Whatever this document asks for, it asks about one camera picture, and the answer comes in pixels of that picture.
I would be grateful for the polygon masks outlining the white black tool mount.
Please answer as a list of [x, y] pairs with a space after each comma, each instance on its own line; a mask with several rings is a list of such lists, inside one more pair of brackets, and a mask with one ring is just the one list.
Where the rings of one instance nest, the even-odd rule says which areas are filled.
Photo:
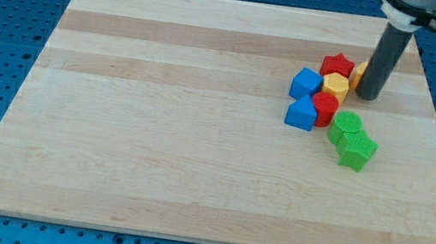
[[381, 0], [381, 10], [399, 31], [414, 33], [419, 28], [436, 33], [436, 0]]

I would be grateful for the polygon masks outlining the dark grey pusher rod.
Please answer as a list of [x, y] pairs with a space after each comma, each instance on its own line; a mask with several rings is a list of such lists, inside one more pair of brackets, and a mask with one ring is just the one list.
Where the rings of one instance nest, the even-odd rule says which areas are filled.
[[364, 100], [375, 100], [388, 81], [394, 67], [412, 38], [405, 32], [387, 23], [375, 50], [361, 76], [356, 93]]

